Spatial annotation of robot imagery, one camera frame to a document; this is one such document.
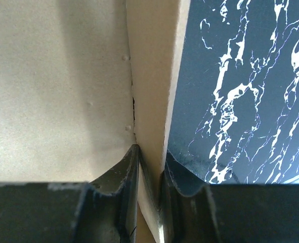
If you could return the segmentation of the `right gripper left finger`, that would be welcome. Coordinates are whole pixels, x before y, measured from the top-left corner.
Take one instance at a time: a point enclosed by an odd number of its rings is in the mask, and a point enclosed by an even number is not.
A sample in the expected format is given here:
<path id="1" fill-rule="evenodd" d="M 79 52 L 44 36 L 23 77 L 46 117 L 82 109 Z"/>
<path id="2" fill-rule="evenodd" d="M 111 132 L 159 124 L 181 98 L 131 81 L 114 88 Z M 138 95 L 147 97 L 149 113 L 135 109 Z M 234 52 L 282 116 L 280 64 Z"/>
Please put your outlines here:
<path id="1" fill-rule="evenodd" d="M 0 182 L 0 242 L 135 242 L 140 148 L 92 182 Z"/>

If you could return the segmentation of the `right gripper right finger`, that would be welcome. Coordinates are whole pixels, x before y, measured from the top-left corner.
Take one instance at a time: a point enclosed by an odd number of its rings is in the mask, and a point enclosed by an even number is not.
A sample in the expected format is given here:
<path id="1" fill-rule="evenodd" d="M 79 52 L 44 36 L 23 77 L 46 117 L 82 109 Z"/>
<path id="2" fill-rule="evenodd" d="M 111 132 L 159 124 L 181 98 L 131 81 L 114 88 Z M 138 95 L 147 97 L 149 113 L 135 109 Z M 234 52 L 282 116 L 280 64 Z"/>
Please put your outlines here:
<path id="1" fill-rule="evenodd" d="M 283 184 L 208 184 L 166 156 L 165 242 L 299 242 L 299 175 Z"/>

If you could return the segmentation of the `cardboard box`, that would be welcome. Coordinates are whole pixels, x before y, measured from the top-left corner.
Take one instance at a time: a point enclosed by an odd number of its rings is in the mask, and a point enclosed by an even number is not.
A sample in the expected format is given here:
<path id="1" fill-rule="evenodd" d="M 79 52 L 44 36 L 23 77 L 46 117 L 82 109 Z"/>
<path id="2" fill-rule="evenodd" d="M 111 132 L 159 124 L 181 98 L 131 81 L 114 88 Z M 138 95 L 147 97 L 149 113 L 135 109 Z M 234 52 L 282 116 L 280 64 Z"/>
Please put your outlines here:
<path id="1" fill-rule="evenodd" d="M 140 148 L 164 167 L 189 1 L 0 1 L 0 182 L 92 182 Z"/>

